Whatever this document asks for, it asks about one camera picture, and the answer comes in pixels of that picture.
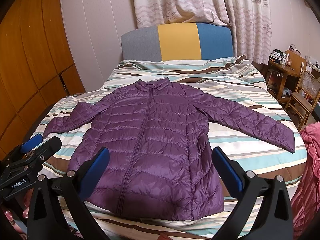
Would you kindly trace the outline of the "left hand red nails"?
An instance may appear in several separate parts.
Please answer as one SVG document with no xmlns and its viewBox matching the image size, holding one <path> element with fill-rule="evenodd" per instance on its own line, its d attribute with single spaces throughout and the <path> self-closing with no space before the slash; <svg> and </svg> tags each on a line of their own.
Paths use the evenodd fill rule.
<svg viewBox="0 0 320 240">
<path fill-rule="evenodd" d="M 28 190 L 24 197 L 19 194 L 10 200 L 3 200 L 1 208 L 7 219 L 22 239 L 27 239 L 27 219 L 33 191 Z"/>
</svg>

